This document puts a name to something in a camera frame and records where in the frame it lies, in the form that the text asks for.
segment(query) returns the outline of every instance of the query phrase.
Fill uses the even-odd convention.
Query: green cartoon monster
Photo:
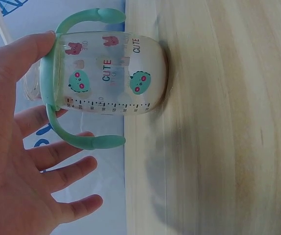
[[[87,74],[82,70],[75,71],[69,79],[68,85],[74,92],[82,93],[90,90]]]
[[[131,81],[129,83],[130,88],[134,94],[144,93],[150,86],[151,75],[147,72],[138,71],[130,77]]]

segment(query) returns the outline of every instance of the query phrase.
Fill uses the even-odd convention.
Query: fingernail
[[[55,32],[53,30],[49,30],[47,32],[45,32],[46,34],[54,34],[55,35]]]

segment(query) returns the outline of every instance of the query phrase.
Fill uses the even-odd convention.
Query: cartoon face
[[[87,92],[90,90],[90,82],[87,74],[82,70],[75,71],[69,79],[68,85],[74,92]]]
[[[147,72],[138,71],[130,78],[131,81],[129,86],[134,94],[144,93],[149,88],[151,83],[151,75]]]
[[[82,50],[82,44],[80,43],[68,43],[68,46],[71,48],[65,51],[68,55],[79,55]]]
[[[106,40],[106,42],[104,43],[106,47],[115,46],[119,43],[119,39],[114,36],[102,37],[102,39]]]

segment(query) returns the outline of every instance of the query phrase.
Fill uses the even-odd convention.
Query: pink cartoon bunny
[[[106,42],[104,43],[106,47],[115,46],[119,43],[119,39],[114,36],[102,37],[102,39],[106,40]]]
[[[68,43],[68,46],[71,48],[65,51],[68,55],[79,55],[81,52],[82,44],[80,43]]]

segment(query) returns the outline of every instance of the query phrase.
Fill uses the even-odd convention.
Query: baby bottle
[[[68,33],[83,21],[118,24],[124,13],[89,9],[71,15],[56,30],[50,53],[34,64],[25,79],[25,95],[42,99],[54,131],[81,149],[113,148],[120,136],[79,137],[59,125],[59,109],[106,115],[136,115],[151,111],[166,88],[166,61],[151,38],[117,31]]]

